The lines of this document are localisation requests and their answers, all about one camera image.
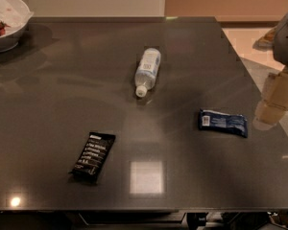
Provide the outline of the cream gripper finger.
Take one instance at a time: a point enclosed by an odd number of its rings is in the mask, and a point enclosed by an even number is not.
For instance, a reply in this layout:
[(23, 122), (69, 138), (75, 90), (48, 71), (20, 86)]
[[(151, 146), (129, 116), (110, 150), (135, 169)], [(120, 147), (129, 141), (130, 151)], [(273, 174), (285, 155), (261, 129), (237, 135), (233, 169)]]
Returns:
[(288, 67), (279, 73), (270, 73), (265, 79), (262, 99), (267, 103), (288, 110)]
[(286, 114), (287, 110), (261, 100), (254, 112), (253, 126), (259, 130), (269, 130)]

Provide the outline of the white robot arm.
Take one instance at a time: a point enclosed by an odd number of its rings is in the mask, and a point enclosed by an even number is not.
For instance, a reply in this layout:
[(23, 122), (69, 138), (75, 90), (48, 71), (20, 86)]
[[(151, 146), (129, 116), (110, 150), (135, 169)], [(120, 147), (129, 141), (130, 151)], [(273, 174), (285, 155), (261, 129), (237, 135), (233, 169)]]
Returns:
[(288, 112), (288, 12), (276, 26), (273, 57), (284, 65), (278, 74), (265, 79), (252, 124), (259, 130), (274, 127)]

